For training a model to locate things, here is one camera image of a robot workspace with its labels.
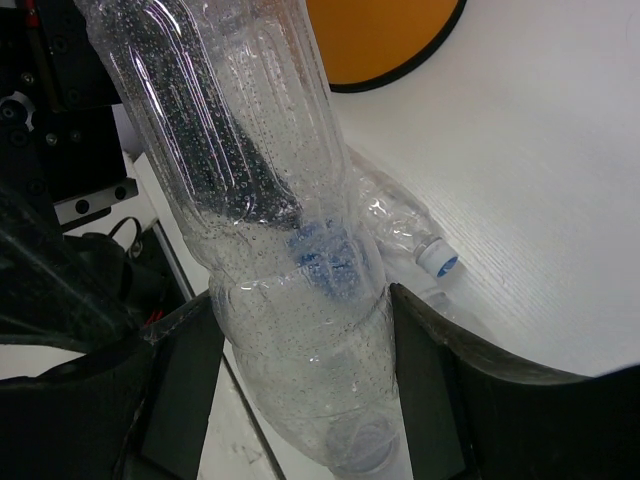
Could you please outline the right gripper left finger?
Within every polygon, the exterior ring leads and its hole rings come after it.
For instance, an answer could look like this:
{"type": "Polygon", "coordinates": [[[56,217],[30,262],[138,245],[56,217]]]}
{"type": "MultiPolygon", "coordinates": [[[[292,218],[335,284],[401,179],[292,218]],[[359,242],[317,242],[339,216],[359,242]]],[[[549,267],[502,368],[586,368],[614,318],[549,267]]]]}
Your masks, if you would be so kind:
{"type": "Polygon", "coordinates": [[[196,478],[223,344],[202,293],[136,335],[2,381],[2,478],[196,478]]]}

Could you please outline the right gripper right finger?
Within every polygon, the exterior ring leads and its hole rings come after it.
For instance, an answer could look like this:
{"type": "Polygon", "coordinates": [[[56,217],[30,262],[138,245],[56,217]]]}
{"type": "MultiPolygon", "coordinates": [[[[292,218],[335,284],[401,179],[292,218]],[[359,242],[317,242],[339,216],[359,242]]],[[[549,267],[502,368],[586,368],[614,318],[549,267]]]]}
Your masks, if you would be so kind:
{"type": "Polygon", "coordinates": [[[390,288],[417,479],[635,479],[639,370],[586,377],[514,355],[390,288]]]}

